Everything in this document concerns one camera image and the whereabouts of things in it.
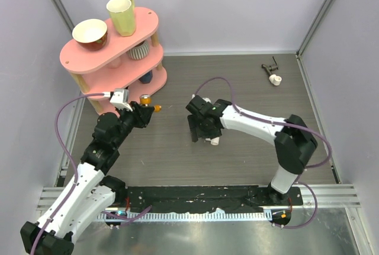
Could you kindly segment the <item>dark faucet with white elbow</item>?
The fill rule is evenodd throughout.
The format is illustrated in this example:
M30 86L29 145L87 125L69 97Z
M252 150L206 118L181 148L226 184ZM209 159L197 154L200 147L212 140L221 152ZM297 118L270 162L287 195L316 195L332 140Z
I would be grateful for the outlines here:
M273 84L274 86L279 86L282 82L282 77L274 73L274 71L279 69L279 65L274 56L272 56L272 59L273 59L274 64L272 65L261 64L261 68L268 75L268 80L270 81L270 83Z

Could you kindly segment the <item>orange faucet with chrome knob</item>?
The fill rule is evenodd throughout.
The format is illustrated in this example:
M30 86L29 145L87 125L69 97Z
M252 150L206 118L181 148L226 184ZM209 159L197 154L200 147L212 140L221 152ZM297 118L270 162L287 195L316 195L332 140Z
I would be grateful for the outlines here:
M152 107L154 107L154 112L160 112L162 109L162 107L160 105L152 105L152 98L148 94L141 95L139 98L139 101L140 101L141 106L147 106L147 107L152 106Z

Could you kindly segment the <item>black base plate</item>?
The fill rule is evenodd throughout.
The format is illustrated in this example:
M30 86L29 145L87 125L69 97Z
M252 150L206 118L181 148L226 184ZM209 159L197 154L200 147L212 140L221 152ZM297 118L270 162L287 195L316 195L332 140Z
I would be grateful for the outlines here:
M221 209L227 214L261 212L269 206L302 206L300 188L282 195L267 186L130 186L124 193L131 212L205 214Z

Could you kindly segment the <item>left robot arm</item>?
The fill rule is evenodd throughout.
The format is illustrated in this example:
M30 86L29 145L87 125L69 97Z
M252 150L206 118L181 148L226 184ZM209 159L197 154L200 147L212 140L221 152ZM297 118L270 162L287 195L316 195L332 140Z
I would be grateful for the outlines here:
M155 111L134 101L130 105L131 110L98 117L73 178L45 214L22 226L20 234L28 254L72 254L81 234L104 209L125 203L126 184L107 173L132 129L145 128Z

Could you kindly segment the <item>pink three-tier shelf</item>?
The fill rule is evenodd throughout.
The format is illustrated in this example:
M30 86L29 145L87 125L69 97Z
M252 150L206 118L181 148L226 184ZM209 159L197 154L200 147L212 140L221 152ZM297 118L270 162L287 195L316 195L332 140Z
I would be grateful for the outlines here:
M90 51L75 40L60 52L62 66L71 74L82 93L98 114L113 112L114 106L100 92L118 88L129 90L129 100L138 101L143 94L153 95L167 81L162 65L163 48L158 40L159 18L151 9L134 10L137 28L132 36L122 37L110 19L106 20L108 37L105 46Z

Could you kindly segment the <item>dark blue mug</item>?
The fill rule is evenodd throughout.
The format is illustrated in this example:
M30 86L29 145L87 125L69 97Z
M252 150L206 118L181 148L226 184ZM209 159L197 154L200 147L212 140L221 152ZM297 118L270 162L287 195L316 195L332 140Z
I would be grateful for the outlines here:
M142 84L148 84L151 82L153 78L153 71L149 71L147 72L146 74L144 74L142 77L139 78L139 81L142 83Z

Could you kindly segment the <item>yellow-green mug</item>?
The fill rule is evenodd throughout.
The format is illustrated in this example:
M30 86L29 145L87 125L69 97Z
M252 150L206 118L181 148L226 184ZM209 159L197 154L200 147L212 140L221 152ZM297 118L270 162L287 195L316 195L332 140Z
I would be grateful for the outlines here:
M109 0L106 9L119 35L128 37L136 30L134 0Z

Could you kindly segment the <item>pink cup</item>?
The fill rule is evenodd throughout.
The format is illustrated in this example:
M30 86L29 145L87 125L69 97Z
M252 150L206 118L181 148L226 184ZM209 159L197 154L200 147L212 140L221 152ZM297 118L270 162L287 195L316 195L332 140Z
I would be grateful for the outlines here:
M107 64L107 67L109 69L116 69L121 65L121 63L122 63L121 57L117 57L114 60L112 60L111 62L109 62L109 64Z

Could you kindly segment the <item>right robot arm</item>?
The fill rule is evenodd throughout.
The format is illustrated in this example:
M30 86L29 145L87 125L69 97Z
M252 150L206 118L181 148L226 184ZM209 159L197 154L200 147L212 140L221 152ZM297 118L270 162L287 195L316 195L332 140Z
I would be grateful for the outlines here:
M300 176L318 143L297 115L276 118L247 111L223 99L211 103L208 98L194 95L186 106L191 139L203 139L217 146L222 130L240 131L260 138L275 147L278 170L275 173L267 196L270 202L279 205L289 197L289 190Z

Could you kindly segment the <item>white PVC elbow fitting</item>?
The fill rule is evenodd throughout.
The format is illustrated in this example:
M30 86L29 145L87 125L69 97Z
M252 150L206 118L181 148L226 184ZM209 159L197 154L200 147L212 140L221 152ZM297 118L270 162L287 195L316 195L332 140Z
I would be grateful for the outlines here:
M219 137L216 137L216 138L206 138L206 141L208 141L212 146L218 146L220 138Z

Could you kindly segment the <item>striped grey bowl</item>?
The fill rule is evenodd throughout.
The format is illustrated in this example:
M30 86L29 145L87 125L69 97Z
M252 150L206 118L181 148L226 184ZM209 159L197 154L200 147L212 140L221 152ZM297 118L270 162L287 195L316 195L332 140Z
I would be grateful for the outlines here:
M149 50L149 43L147 42L147 40L145 40L144 42L141 42L135 47L131 48L127 52L127 55L132 60L141 60L147 57L147 55L149 54Z

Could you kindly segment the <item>red bowl white inside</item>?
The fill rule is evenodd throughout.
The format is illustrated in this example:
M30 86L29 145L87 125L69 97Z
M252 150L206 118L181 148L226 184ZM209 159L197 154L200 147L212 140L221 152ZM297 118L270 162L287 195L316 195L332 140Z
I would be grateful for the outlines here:
M90 51L102 49L107 43L107 36L107 24L103 20L94 18L81 21L72 30L72 38Z

